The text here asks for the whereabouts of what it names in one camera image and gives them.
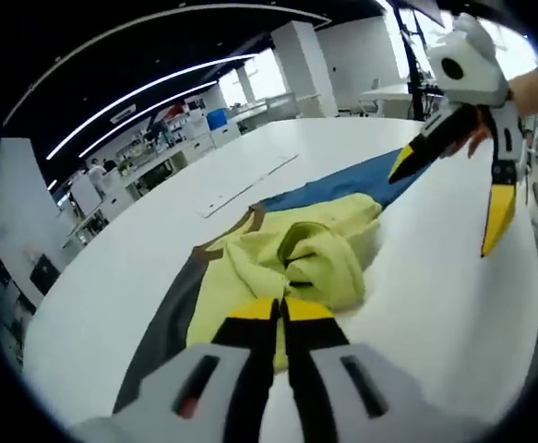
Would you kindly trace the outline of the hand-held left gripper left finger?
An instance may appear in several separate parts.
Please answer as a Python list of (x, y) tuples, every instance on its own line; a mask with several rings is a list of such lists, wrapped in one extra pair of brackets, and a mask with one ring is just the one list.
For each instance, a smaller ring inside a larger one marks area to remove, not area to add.
[(279, 302), (234, 310), (209, 343), (143, 378), (137, 398), (72, 429), (78, 442), (256, 442), (273, 382)]

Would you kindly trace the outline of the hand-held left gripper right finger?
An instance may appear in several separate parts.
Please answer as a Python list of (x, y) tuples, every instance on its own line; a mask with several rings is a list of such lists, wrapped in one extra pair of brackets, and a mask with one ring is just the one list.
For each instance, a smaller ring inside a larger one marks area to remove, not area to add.
[(444, 420), (416, 380), (351, 343), (323, 305), (281, 301), (289, 383), (306, 442), (440, 442)]

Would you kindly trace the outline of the person's right hand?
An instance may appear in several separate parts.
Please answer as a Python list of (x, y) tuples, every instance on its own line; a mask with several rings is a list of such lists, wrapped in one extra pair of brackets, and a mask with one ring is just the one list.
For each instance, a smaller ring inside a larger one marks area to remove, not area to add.
[[(509, 81), (509, 93), (511, 100), (515, 103), (518, 118), (525, 120), (528, 117), (538, 115), (538, 67), (534, 70), (514, 77)], [(468, 135), (458, 139), (451, 144), (441, 155), (442, 158), (450, 157), (461, 150), (466, 143), (468, 146), (468, 157), (475, 153), (479, 145), (488, 138), (491, 138), (490, 129), (478, 115), (477, 127)]]

